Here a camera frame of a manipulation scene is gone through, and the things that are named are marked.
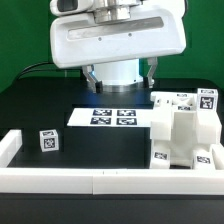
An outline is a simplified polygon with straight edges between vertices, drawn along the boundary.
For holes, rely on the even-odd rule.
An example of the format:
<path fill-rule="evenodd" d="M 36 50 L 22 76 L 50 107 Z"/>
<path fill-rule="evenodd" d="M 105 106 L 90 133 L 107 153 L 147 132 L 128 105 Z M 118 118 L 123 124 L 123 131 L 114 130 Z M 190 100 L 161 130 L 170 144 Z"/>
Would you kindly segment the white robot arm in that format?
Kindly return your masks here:
<path fill-rule="evenodd" d="M 187 0 L 51 0 L 52 60 L 95 92 L 153 85 L 157 59 L 186 48 Z"/>

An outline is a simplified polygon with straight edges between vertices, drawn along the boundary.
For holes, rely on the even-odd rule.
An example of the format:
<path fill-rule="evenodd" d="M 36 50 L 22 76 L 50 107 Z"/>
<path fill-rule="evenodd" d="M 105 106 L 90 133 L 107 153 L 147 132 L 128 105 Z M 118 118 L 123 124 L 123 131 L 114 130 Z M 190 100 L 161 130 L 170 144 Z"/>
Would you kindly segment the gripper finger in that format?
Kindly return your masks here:
<path fill-rule="evenodd" d="M 149 71 L 147 73 L 147 76 L 144 79 L 145 86 L 147 88 L 152 88 L 154 85 L 154 79 L 153 76 L 156 72 L 157 66 L 158 66 L 158 60 L 156 57 L 148 58 L 147 59 Z"/>
<path fill-rule="evenodd" d="M 94 93 L 102 92 L 102 82 L 99 81 L 94 75 L 94 67 L 92 65 L 86 65 L 82 67 L 83 74 L 86 79 L 90 82 Z"/>

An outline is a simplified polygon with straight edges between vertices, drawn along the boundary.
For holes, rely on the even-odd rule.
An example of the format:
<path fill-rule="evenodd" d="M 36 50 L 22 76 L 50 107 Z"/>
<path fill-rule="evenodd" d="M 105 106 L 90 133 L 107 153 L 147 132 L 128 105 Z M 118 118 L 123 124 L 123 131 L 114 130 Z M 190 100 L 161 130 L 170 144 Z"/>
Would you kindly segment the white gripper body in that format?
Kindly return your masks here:
<path fill-rule="evenodd" d="M 186 0 L 51 0 L 52 59 L 60 68 L 180 54 Z"/>

